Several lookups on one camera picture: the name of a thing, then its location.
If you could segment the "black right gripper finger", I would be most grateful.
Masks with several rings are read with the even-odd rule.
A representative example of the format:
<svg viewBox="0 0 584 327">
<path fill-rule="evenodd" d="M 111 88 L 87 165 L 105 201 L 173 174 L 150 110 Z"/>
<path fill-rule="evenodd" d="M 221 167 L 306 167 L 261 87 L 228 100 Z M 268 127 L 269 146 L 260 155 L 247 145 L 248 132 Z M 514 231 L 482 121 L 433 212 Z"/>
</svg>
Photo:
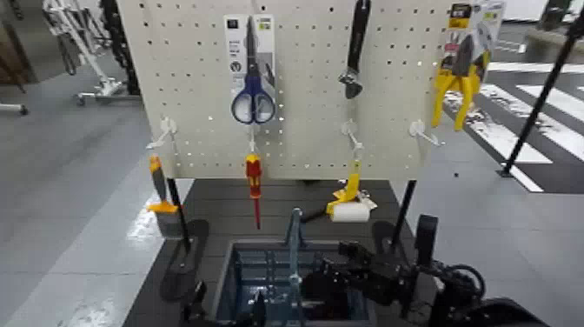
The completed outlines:
<svg viewBox="0 0 584 327">
<path fill-rule="evenodd" d="M 264 327 L 267 321 L 265 298 L 260 290 L 255 294 L 254 304 L 252 307 L 252 321 L 253 327 Z"/>
</svg>

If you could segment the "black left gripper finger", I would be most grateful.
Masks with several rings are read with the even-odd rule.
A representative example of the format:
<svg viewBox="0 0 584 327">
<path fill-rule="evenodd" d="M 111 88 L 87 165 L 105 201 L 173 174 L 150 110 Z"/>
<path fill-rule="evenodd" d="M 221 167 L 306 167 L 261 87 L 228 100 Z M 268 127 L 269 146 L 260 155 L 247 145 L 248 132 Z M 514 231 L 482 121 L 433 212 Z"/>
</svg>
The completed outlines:
<svg viewBox="0 0 584 327">
<path fill-rule="evenodd" d="M 202 307 L 207 293 L 207 284 L 201 280 L 190 288 L 182 298 L 182 326 L 190 326 L 193 322 L 205 317 Z"/>
</svg>

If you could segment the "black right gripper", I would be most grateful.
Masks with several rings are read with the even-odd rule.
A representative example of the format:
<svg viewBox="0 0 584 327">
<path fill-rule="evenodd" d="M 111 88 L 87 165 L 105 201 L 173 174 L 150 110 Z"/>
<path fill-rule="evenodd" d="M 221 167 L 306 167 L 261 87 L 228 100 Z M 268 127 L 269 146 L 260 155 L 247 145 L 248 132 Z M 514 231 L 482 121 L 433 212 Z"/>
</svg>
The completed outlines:
<svg viewBox="0 0 584 327">
<path fill-rule="evenodd" d="M 358 242 L 342 241 L 338 253 L 347 258 L 346 269 L 368 270 L 364 296 L 381 305 L 398 302 L 411 305 L 419 271 L 400 258 L 375 255 Z M 331 266 L 321 260 L 301 282 L 302 309 L 307 317 L 365 317 L 366 307 L 358 294 L 351 290 Z"/>
</svg>

